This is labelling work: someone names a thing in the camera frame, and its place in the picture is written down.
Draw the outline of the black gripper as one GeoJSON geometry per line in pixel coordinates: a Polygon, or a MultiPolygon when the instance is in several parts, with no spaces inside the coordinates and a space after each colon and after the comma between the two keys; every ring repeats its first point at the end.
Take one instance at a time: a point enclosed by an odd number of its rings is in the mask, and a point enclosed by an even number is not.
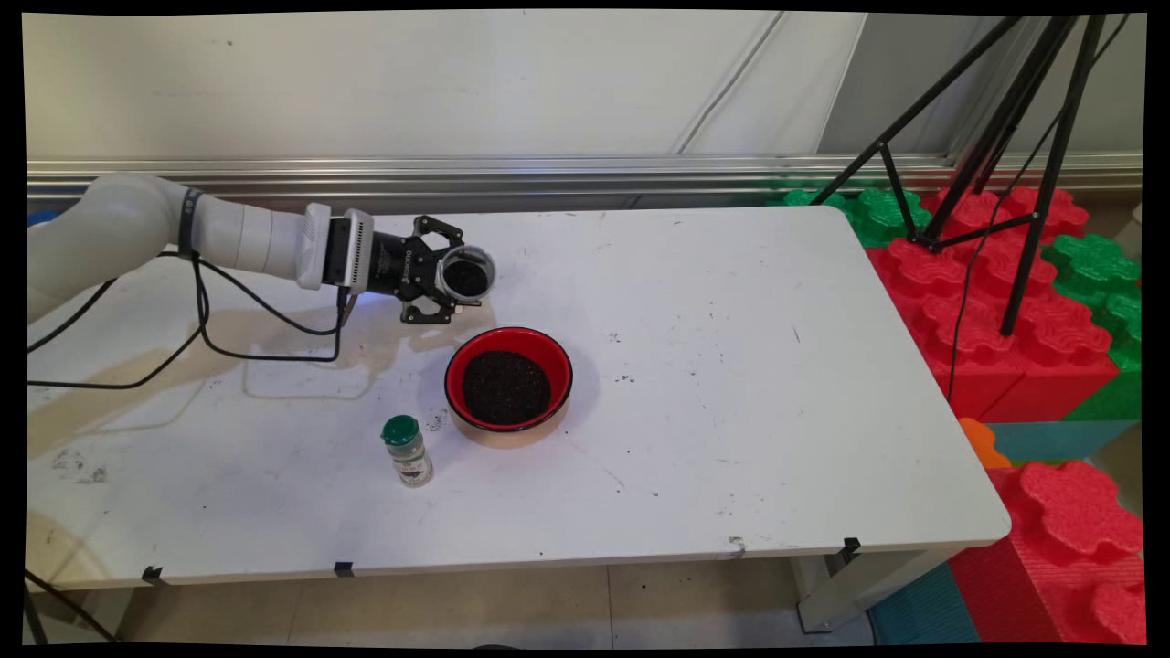
{"type": "Polygon", "coordinates": [[[463,231],[434,217],[422,214],[413,220],[412,237],[392,237],[376,232],[373,238],[373,292],[404,301],[400,314],[402,324],[447,325],[464,307],[484,304],[479,300],[457,300],[433,296],[436,292],[438,265],[447,251],[464,245],[463,231]],[[427,237],[440,237],[441,244],[431,245],[427,237]],[[435,306],[424,311],[415,302],[435,306]]]}

